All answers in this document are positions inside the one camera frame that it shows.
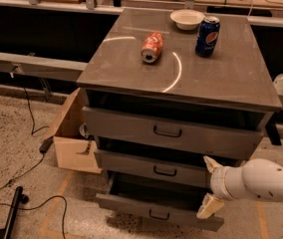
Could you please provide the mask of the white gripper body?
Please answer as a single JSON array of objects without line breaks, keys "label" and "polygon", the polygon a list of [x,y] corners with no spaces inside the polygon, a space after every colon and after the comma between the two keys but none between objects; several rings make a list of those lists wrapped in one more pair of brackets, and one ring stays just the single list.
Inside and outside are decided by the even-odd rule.
[{"label": "white gripper body", "polygon": [[241,167],[221,166],[211,175],[210,188],[220,199],[234,200],[244,196],[245,187]]}]

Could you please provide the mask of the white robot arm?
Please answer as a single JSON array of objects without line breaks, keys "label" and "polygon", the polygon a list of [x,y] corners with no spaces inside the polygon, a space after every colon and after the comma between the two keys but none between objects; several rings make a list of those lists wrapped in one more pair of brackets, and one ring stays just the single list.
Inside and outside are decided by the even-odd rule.
[{"label": "white robot arm", "polygon": [[226,201],[250,199],[283,202],[283,166],[267,159],[255,158],[243,166],[223,166],[213,158],[204,161],[211,174],[211,193],[206,193],[196,217],[207,219]]}]

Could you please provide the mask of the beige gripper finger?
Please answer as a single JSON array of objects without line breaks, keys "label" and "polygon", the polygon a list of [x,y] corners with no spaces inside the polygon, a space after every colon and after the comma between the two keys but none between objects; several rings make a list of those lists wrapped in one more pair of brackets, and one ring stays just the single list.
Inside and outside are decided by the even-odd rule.
[{"label": "beige gripper finger", "polygon": [[205,155],[203,159],[206,164],[207,170],[210,173],[213,173],[217,168],[221,167],[221,164],[219,164],[217,161],[207,155]]},{"label": "beige gripper finger", "polygon": [[206,193],[196,213],[198,219],[207,219],[224,206],[224,201],[214,194]]}]

